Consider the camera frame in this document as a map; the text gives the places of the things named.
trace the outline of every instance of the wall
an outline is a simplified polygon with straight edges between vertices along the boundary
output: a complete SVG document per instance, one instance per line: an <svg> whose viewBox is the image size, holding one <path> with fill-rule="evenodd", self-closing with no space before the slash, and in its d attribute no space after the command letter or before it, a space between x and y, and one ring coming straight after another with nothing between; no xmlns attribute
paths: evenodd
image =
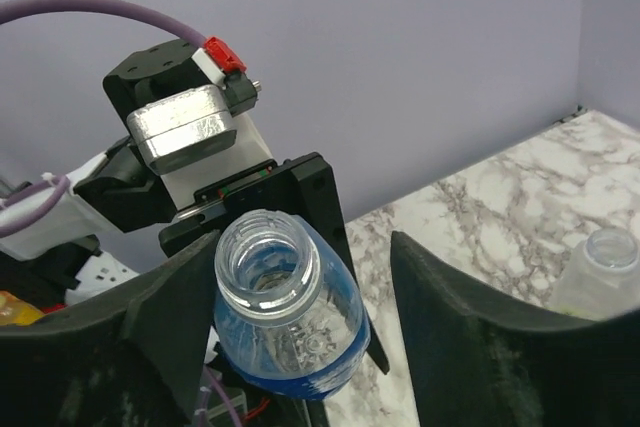
<svg viewBox="0 0 640 427"><path fill-rule="evenodd" d="M347 218L535 133L576 101L580 0L131 1L241 55L264 87L253 117L273 152L321 152ZM65 172L123 136L101 79L168 38L81 14L3 26L0 173ZM162 258L153 230L107 246L149 268Z"/></svg>
<svg viewBox="0 0 640 427"><path fill-rule="evenodd" d="M640 127L640 0L583 0L579 99Z"/></svg>

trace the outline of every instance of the white marble surface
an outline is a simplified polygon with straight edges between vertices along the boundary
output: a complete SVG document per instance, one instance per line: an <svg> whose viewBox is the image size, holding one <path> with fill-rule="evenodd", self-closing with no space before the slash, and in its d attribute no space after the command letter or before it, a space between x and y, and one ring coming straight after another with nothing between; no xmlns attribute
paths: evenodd
<svg viewBox="0 0 640 427"><path fill-rule="evenodd" d="M419 425L389 270L393 230L544 306L571 249L607 226L640 238L640 133L593 111L350 222L356 273L391 372L365 358L326 402L331 426Z"/></svg>

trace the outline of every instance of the red clip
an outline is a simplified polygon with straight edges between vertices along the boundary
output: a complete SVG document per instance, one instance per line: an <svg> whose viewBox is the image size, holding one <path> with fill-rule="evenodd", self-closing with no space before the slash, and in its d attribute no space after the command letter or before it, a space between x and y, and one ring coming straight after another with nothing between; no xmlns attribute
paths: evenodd
<svg viewBox="0 0 640 427"><path fill-rule="evenodd" d="M204 43L204 50L207 51L207 54L225 74L230 74L234 70L239 70L240 72L246 72L247 70L240 57L217 37L208 39Z"/></svg>

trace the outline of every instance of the table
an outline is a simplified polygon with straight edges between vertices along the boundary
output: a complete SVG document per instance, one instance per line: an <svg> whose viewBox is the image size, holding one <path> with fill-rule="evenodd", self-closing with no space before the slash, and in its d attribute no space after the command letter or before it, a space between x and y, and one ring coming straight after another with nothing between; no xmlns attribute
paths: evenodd
<svg viewBox="0 0 640 427"><path fill-rule="evenodd" d="M347 225L362 295L389 356L365 357L326 401L332 427L418 426L389 242L404 231L451 266L545 306L571 250L593 231L640 238L640 132L587 111Z"/></svg>

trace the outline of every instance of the clear plastic bottle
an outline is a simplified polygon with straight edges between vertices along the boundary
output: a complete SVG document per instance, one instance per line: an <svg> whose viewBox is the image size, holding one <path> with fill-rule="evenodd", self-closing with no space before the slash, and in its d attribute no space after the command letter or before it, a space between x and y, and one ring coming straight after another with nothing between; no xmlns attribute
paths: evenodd
<svg viewBox="0 0 640 427"><path fill-rule="evenodd" d="M623 229L602 229L578 244L554 286L552 310L601 320L640 305L638 242Z"/></svg>
<svg viewBox="0 0 640 427"><path fill-rule="evenodd" d="M216 330L249 383L320 400L353 375L369 344L358 288L302 218L255 210L222 234L215 257Z"/></svg>

